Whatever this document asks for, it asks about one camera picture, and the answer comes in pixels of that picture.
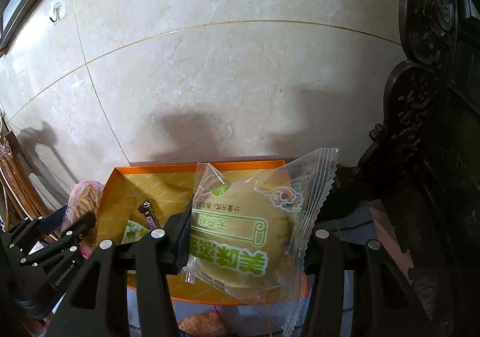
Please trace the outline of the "brown chocolate wafer bar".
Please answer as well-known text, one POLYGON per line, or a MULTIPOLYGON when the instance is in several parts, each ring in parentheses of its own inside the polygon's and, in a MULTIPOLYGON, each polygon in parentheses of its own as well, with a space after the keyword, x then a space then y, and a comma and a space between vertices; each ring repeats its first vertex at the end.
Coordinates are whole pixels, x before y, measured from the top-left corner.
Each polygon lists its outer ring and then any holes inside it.
POLYGON ((138 208, 138 212, 145 216, 145 220, 148 223, 148 226, 151 228, 152 231, 155 229, 160 229, 162 225, 160 224, 159 219, 157 218, 151 202, 144 201, 138 208))

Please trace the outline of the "green mooncake pastry packet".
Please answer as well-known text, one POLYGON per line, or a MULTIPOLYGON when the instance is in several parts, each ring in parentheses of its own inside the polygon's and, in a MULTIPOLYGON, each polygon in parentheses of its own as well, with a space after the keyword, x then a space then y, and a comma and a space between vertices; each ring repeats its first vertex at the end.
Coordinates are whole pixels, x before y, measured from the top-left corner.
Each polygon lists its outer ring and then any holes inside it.
POLYGON ((308 240, 337 162, 338 149, 319 148, 238 180, 200 163, 187 282, 201 280, 241 300, 291 336, 308 294, 308 240))

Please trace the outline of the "green snack packet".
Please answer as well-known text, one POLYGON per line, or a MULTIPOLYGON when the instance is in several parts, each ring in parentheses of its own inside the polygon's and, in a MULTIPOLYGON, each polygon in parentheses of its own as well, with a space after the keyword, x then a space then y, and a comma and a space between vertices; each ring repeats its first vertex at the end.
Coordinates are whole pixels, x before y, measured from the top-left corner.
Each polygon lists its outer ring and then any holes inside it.
POLYGON ((121 240, 121 244, 130 244, 139 241, 143 236, 150 233, 150 230, 140 223, 128 220, 121 240))

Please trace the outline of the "pink cloth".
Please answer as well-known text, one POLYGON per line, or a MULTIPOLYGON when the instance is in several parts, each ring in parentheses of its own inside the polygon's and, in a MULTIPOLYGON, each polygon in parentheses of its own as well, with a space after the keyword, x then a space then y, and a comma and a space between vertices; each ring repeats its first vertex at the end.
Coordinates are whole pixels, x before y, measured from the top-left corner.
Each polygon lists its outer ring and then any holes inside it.
POLYGON ((378 240, 390 254, 396 265, 399 266, 406 279, 411 282, 412 280, 409 278, 408 272, 413 268, 413 260, 410 253, 401 250, 394 227, 391 225, 386 213, 374 207, 370 207, 369 210, 373 217, 378 240))

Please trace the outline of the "round bread packet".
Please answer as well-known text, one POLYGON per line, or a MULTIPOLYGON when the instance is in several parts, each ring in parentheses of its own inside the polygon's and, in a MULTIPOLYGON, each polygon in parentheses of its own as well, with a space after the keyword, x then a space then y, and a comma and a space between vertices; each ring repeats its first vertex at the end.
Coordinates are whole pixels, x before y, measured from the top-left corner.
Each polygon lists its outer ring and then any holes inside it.
POLYGON ((67 209, 61 226, 64 233, 81 217, 91 212, 95 215, 94 228, 80 241, 80 250, 85 259, 88 259, 95 249, 98 225, 99 208, 103 197, 103 185, 97 181, 86 180, 75 184, 69 195, 67 209))

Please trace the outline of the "carved light wooden chair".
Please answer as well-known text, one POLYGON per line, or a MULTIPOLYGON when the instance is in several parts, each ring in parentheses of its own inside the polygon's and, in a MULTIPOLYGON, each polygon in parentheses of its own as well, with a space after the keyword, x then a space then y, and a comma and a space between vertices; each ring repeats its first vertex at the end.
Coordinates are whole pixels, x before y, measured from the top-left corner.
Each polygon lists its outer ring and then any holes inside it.
POLYGON ((4 196, 13 206, 13 211, 7 212, 7 227, 13 225, 9 222, 10 217, 36 219, 51 215, 28 177, 23 158, 15 133, 1 116, 1 185, 4 196))

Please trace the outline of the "orange red snack packet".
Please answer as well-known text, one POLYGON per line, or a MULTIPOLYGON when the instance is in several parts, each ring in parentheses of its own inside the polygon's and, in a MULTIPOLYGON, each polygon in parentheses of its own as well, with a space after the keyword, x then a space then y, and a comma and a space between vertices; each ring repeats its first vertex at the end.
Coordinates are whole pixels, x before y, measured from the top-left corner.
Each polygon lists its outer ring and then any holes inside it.
POLYGON ((227 325, 219 313, 214 310, 189 316, 178 324, 179 329, 189 336, 217 337, 227 336, 227 325))

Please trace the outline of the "orange cardboard box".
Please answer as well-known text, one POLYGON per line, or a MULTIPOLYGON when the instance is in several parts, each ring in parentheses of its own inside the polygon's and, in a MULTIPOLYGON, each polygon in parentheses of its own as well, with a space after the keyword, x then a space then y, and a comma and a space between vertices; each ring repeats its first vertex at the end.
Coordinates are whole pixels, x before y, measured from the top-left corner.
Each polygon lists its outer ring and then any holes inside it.
MULTIPOLYGON (((238 180, 257 171, 275 169, 283 161, 256 161, 213 163, 228 180, 238 180)), ((97 238, 112 239, 121 244, 128 220, 149 228, 146 218, 137 208, 149 201, 161 224, 185 211, 196 185, 197 164, 137 166, 116 168, 106 183, 99 213, 97 238)), ((189 283, 180 276, 168 277, 168 286, 174 300, 202 305, 241 305, 243 302, 197 280, 189 283)))

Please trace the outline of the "blue striped tablecloth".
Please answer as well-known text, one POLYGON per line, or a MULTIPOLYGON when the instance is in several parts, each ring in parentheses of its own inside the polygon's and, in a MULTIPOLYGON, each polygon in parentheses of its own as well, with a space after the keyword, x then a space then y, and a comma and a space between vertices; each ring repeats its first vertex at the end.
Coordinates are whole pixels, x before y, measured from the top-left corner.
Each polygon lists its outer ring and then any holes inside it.
MULTIPOLYGON (((374 227, 374 218, 370 212, 368 204, 360 203, 358 207, 349 215, 323 221, 319 227, 324 228, 337 235, 343 241, 354 244, 363 244, 367 240, 376 239, 376 229, 374 227)), ((137 308, 137 293, 133 288, 127 290, 128 298, 128 325, 131 336, 140 336, 140 324, 137 308)), ((352 330, 353 319, 353 272, 345 272, 344 294, 343 294, 343 315, 340 329, 341 336, 349 336, 352 330)), ((174 303, 174 312, 176 319, 181 321, 189 316, 199 315, 201 313, 218 312, 228 326, 225 336, 281 336, 279 327, 269 323, 255 310, 246 305, 231 306, 210 306, 200 305, 193 302, 176 301, 174 303)))

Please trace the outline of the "dark carved wooden sofa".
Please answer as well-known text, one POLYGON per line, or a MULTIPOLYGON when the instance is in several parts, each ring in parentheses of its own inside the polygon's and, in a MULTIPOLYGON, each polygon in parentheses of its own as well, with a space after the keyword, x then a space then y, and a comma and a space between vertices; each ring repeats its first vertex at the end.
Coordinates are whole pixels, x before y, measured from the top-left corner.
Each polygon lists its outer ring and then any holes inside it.
POLYGON ((382 202, 434 336, 479 334, 479 0, 400 0, 406 59, 336 196, 382 202))

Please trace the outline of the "metal wall hook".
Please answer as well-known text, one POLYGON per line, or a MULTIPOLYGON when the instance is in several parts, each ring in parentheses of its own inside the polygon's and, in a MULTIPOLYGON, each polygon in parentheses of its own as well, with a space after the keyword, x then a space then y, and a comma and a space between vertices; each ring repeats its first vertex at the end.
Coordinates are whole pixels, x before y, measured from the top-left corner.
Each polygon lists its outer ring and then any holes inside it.
POLYGON ((55 24, 62 18, 64 18, 64 6, 61 2, 57 1, 51 8, 49 20, 55 24))

